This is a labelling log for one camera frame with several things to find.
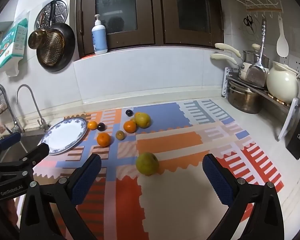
black frying pan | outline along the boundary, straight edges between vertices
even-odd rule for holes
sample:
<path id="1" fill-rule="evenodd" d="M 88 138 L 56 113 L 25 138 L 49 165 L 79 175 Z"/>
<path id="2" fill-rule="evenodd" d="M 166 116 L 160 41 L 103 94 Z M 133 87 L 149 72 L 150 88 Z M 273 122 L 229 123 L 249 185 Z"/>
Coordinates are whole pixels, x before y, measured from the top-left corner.
<path id="1" fill-rule="evenodd" d="M 72 28 L 68 24 L 65 24 L 65 23 L 53 24 L 49 29 L 47 29 L 47 32 L 50 32 L 50 31 L 59 32 L 61 34 L 62 38 L 64 39 L 65 45 L 63 47 L 62 55 L 60 56 L 59 60 L 53 66 L 47 65 L 41 60 L 38 49 L 37 49 L 37 58 L 38 58 L 40 65 L 44 69 L 51 71 L 51 72 L 56 72 L 56 71 L 63 69 L 64 67 L 66 67 L 69 64 L 69 62 L 71 61 L 73 53 L 74 53 L 74 48 L 75 48 L 75 36 L 74 36 L 74 32 L 73 32 Z"/>

stainless steel pot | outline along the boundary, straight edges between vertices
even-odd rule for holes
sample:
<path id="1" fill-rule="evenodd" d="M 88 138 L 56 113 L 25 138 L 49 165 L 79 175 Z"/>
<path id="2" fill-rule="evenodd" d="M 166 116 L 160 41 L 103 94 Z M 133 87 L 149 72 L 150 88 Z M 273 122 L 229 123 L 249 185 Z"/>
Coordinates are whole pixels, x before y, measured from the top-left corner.
<path id="1" fill-rule="evenodd" d="M 262 109 L 262 96 L 249 88 L 229 81 L 230 91 L 228 101 L 236 109 L 248 113 L 257 114 Z"/>
<path id="2" fill-rule="evenodd" d="M 259 59 L 259 52 L 253 50 L 243 51 L 243 62 L 254 65 Z M 269 68 L 269 58 L 262 55 L 261 64 L 264 68 Z"/>

screw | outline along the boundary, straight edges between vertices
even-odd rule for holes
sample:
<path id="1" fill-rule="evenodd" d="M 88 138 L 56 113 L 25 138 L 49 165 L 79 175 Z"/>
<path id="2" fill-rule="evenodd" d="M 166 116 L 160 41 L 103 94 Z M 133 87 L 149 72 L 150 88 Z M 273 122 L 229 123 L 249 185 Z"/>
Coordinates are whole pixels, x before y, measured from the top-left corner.
<path id="1" fill-rule="evenodd" d="M 239 184 L 243 185 L 243 184 L 246 183 L 246 180 L 243 179 L 243 178 L 238 178 L 238 179 L 237 179 L 237 182 L 238 182 Z"/>
<path id="2" fill-rule="evenodd" d="M 59 179 L 59 183 L 60 184 L 65 184 L 67 182 L 67 178 L 66 177 L 62 177 Z"/>
<path id="3" fill-rule="evenodd" d="M 269 181 L 269 182 L 267 182 L 267 186 L 273 188 L 274 184 L 271 181 Z"/>
<path id="4" fill-rule="evenodd" d="M 37 185 L 37 182 L 36 182 L 36 181 L 31 181 L 31 182 L 30 182 L 30 187 L 35 187 L 35 185 Z"/>

blue gripper pad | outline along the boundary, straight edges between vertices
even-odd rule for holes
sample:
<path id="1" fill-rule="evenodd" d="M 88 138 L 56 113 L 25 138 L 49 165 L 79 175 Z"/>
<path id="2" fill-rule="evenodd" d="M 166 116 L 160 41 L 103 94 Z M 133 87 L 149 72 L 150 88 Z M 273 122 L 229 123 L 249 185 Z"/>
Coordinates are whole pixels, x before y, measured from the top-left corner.
<path id="1" fill-rule="evenodd" d="M 101 158 L 91 154 L 81 168 L 77 168 L 69 177 L 68 196 L 73 205 L 82 204 L 90 187 L 101 170 Z"/>
<path id="2" fill-rule="evenodd" d="M 212 154 L 205 155 L 202 160 L 202 168 L 221 203 L 230 207 L 234 201 L 234 191 L 223 175 L 222 169 L 224 168 Z"/>
<path id="3" fill-rule="evenodd" d="M 15 143 L 19 142 L 20 140 L 21 140 L 21 134 L 16 132 L 8 136 L 7 138 L 0 140 L 0 149 L 4 151 L 9 147 L 11 147 L 12 145 L 14 145 Z"/>

perforated metal steamer tray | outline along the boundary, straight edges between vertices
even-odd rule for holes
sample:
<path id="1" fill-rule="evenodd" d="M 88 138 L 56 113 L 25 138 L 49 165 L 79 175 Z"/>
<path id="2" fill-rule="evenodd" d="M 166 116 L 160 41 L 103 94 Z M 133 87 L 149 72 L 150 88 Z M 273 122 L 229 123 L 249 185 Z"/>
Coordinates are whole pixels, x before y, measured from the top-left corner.
<path id="1" fill-rule="evenodd" d="M 57 2 L 56 9 L 55 9 L 55 22 L 56 23 L 65 23 L 66 19 L 68 17 L 68 4 L 64 0 L 55 0 Z M 46 14 L 42 21 L 41 29 L 48 28 L 49 27 L 49 17 L 51 13 L 51 2 L 49 2 L 46 6 L 42 8 L 42 10 L 37 15 L 37 18 L 34 22 L 34 30 L 37 30 L 39 28 L 39 22 L 41 14 L 46 11 Z"/>

